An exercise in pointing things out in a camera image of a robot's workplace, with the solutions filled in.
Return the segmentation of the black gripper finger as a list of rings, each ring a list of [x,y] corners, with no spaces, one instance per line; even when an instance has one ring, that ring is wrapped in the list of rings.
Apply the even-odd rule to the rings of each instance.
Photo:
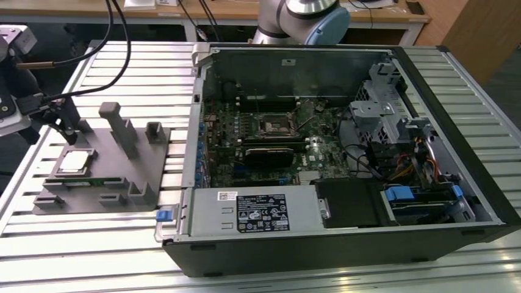
[[[80,114],[72,98],[51,101],[46,106],[42,123],[58,131],[69,145],[75,145],[79,140]]]
[[[27,144],[35,145],[38,143],[39,131],[32,126],[19,130],[18,134],[26,140]]]

